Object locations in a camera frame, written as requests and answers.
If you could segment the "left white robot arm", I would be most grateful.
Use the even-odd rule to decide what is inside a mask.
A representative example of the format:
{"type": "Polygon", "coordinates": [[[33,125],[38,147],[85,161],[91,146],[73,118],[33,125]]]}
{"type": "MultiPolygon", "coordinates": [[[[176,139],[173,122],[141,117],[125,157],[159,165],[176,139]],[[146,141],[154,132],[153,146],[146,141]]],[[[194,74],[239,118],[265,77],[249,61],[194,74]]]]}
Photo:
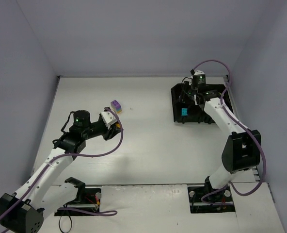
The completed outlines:
{"type": "Polygon", "coordinates": [[[73,124],[62,136],[53,140],[53,149],[44,163],[13,194],[3,194],[0,198],[0,224],[15,233],[37,233],[44,220],[65,204],[80,202],[85,192],[85,183],[70,177],[56,190],[48,193],[54,181],[82,153],[86,141],[102,136],[105,141],[117,134],[123,137],[119,116],[109,107],[99,114],[98,121],[90,121],[86,110],[69,114],[73,124]]]}

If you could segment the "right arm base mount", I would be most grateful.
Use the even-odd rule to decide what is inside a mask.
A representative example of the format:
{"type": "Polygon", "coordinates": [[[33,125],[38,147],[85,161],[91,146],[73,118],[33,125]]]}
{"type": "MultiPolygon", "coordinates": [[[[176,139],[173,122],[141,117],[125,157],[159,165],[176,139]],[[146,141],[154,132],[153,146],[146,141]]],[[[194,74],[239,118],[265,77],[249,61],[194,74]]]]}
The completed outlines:
{"type": "Polygon", "coordinates": [[[230,187],[204,197],[213,190],[207,191],[204,186],[188,186],[188,198],[191,214],[220,214],[235,212],[230,187]]]}

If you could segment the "teal oval face lego block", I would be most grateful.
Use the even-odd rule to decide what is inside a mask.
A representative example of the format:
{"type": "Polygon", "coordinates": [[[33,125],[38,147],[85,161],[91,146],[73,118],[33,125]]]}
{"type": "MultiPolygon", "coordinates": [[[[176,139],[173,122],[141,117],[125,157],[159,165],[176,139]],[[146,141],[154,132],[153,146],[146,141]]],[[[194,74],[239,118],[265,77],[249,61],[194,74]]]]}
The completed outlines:
{"type": "Polygon", "coordinates": [[[188,115],[188,109],[187,108],[181,108],[181,116],[186,117],[188,115]]]}

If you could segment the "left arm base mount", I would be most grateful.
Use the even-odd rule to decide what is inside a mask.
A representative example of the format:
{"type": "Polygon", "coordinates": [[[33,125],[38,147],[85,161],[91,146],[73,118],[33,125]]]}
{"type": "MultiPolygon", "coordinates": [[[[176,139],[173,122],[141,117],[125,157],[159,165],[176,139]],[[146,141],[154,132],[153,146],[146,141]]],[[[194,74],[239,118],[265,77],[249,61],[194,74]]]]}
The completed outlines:
{"type": "Polygon", "coordinates": [[[101,194],[101,188],[86,187],[84,182],[73,177],[66,179],[65,183],[74,185],[79,190],[79,195],[73,201],[65,204],[63,208],[99,213],[100,198],[96,195],[101,194]]]}

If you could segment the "purple blue orange lego stack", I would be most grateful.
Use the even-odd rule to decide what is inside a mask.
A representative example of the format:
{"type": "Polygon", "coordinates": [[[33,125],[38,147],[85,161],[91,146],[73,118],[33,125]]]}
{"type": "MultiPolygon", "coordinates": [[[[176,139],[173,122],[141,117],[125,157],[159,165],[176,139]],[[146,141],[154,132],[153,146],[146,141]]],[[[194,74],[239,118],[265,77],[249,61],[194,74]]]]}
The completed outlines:
{"type": "Polygon", "coordinates": [[[122,112],[121,104],[117,100],[111,101],[111,107],[117,114],[122,112]]]}

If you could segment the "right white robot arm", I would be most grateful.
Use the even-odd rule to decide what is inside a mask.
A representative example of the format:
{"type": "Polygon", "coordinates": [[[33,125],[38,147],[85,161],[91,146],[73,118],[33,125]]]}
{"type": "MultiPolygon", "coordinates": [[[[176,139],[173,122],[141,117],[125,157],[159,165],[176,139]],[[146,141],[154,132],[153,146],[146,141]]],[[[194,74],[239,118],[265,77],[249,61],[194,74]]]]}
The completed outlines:
{"type": "Polygon", "coordinates": [[[238,174],[259,165],[261,156],[259,131],[252,131],[239,122],[222,101],[221,93],[208,86],[204,72],[194,71],[189,81],[183,82],[183,91],[227,136],[221,154],[221,165],[207,177],[205,183],[210,191],[223,188],[238,174]]]}

